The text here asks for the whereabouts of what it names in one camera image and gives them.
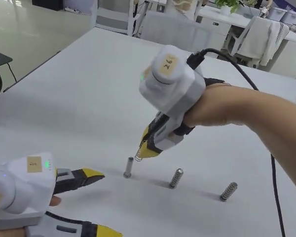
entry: white cabinet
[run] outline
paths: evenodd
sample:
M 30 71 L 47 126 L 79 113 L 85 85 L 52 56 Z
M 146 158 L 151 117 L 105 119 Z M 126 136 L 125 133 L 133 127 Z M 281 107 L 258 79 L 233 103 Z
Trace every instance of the white cabinet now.
M 200 24 L 202 25 L 202 27 L 211 31 L 211 36 L 208 44 L 206 45 L 206 48 L 221 50 L 231 25 L 205 17 L 201 18 Z M 217 58 L 217 55 L 214 53 L 209 53 L 207 54 L 207 56 Z
M 273 59 L 259 69 L 296 79 L 296 42 L 284 40 Z

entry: fingers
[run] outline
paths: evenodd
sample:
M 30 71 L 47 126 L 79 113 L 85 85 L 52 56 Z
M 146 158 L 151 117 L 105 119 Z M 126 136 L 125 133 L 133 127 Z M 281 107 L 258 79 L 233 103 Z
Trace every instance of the fingers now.
M 50 201 L 50 206 L 58 206 L 61 203 L 61 198 L 53 196 Z

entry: black strap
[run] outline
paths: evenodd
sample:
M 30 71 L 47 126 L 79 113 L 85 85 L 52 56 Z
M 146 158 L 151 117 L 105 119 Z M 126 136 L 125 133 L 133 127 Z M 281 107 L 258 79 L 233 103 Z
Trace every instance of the black strap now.
M 224 80 L 219 80 L 215 78 L 204 78 L 206 86 L 213 85 L 216 83 L 225 83 Z M 195 127 L 188 127 L 185 123 L 182 122 L 181 126 L 174 130 L 174 134 L 178 136 L 188 135 Z

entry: metal rod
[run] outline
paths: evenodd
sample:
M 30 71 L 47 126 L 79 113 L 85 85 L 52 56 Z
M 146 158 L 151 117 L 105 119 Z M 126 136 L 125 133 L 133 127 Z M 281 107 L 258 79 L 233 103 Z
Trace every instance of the metal rod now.
M 130 178 L 130 176 L 132 176 L 133 163 L 134 163 L 134 158 L 129 157 L 128 160 L 127 160 L 127 165 L 126 165 L 125 172 L 123 174 L 124 178 L 128 179 L 128 178 Z
M 170 189 L 175 189 L 183 175 L 183 170 L 181 168 L 177 169 L 171 183 L 169 184 Z
M 221 201 L 227 201 L 228 198 L 237 190 L 238 184 L 235 182 L 232 182 L 228 185 L 228 187 L 225 189 L 225 191 L 220 196 Z

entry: gray plastic part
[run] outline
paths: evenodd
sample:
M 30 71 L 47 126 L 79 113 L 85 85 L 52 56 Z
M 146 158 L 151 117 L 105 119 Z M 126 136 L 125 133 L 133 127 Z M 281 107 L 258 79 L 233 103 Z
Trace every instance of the gray plastic part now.
M 160 116 L 162 116 L 162 113 L 158 113 L 156 120 L 159 119 Z M 171 135 L 169 134 L 173 132 L 175 129 L 181 126 L 183 121 L 184 114 L 181 114 L 180 116 L 176 118 L 169 118 L 169 120 L 155 133 L 154 135 L 154 145 L 164 151 L 166 149 L 169 149 L 170 147 L 178 144 L 183 140 L 183 136 L 178 135 Z
M 37 225 L 41 217 L 0 220 L 0 231 L 11 230 L 28 225 Z
M 71 172 L 70 169 L 57 169 L 57 180 L 58 181 L 63 181 L 63 180 L 69 180 L 69 179 L 74 179 L 74 175 Z
M 75 233 L 60 231 L 61 228 L 69 228 L 75 230 Z M 57 220 L 47 215 L 43 215 L 36 226 L 25 227 L 26 237 L 81 237 L 82 225 L 68 223 Z

